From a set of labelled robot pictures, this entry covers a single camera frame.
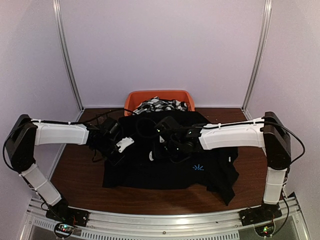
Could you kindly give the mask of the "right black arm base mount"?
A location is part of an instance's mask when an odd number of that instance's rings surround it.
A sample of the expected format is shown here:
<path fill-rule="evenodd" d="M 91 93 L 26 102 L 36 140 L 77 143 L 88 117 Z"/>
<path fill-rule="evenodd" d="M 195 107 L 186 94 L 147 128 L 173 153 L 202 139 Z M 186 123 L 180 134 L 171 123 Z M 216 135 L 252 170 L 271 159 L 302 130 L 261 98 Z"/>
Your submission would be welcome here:
<path fill-rule="evenodd" d="M 241 220 L 241 224 L 243 226 L 248 226 L 279 218 L 282 216 L 282 211 L 278 204 L 262 204 L 257 207 L 249 207 L 243 209 L 239 211 L 238 214 Z"/>

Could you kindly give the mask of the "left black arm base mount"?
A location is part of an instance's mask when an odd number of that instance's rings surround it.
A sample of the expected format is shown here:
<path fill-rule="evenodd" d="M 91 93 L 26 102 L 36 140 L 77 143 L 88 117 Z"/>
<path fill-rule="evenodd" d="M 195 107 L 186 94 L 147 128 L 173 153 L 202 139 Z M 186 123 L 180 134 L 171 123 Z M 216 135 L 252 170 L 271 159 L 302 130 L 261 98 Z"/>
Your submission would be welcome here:
<path fill-rule="evenodd" d="M 89 212 L 67 205 L 49 206 L 45 217 L 51 220 L 59 221 L 71 226 L 86 227 Z"/>

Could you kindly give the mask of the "black t-shirt blue logo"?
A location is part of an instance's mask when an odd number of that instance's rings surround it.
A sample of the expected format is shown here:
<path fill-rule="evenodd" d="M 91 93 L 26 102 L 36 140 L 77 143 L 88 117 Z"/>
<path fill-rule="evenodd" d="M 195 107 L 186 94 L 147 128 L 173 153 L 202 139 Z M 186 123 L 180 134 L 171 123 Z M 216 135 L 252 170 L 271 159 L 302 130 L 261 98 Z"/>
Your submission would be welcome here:
<path fill-rule="evenodd" d="M 149 190 L 182 190 L 194 184 L 218 193 L 225 205 L 235 197 L 233 185 L 239 177 L 234 167 L 237 147 L 216 148 L 184 153 L 175 142 L 182 143 L 188 134 L 182 130 L 169 133 L 165 142 L 156 135 L 156 124 L 165 117 L 173 118 L 179 127 L 209 123 L 197 111 L 160 111 L 124 116 L 118 122 L 123 134 L 134 144 L 123 152 L 116 165 L 104 163 L 104 188 L 128 187 Z"/>

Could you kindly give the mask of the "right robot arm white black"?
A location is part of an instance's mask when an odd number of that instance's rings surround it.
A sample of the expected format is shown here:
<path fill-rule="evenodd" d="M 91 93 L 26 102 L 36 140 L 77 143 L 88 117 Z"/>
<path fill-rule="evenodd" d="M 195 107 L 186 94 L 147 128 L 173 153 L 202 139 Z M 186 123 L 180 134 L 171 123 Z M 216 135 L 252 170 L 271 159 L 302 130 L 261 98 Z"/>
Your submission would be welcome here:
<path fill-rule="evenodd" d="M 263 117 L 247 121 L 181 126 L 171 116 L 155 125 L 157 143 L 149 159 L 190 155 L 218 148 L 257 147 L 265 151 L 267 176 L 262 204 L 252 209 L 259 220 L 268 220 L 277 210 L 292 158 L 291 137 L 296 135 L 286 128 L 272 111 Z"/>

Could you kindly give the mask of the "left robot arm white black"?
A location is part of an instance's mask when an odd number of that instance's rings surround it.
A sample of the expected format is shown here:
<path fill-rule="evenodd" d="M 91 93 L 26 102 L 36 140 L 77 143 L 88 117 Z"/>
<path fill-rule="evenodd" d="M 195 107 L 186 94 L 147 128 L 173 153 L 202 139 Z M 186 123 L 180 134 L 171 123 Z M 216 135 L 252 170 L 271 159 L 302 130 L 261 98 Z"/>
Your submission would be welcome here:
<path fill-rule="evenodd" d="M 61 222 L 67 222 L 72 218 L 68 201 L 38 167 L 34 158 L 35 147 L 55 144 L 87 146 L 106 160 L 118 163 L 134 142 L 131 137 L 124 136 L 123 128 L 112 118 L 93 125 L 88 121 L 41 120 L 22 114 L 3 143 L 2 157 L 5 164 L 38 193 L 49 211 Z"/>

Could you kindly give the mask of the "round picture brooch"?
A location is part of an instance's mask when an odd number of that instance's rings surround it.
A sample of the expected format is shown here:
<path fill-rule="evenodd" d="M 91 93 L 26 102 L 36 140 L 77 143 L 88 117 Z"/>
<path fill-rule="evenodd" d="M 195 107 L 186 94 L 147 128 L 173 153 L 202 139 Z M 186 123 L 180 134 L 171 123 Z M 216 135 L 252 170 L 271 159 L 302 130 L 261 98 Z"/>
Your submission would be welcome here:
<path fill-rule="evenodd" d="M 152 151 L 150 151 L 150 152 L 149 152 L 148 157 L 149 157 L 149 160 L 150 160 L 151 162 L 153 162 L 153 161 L 154 161 L 154 158 L 153 158 L 153 152 L 152 152 Z"/>

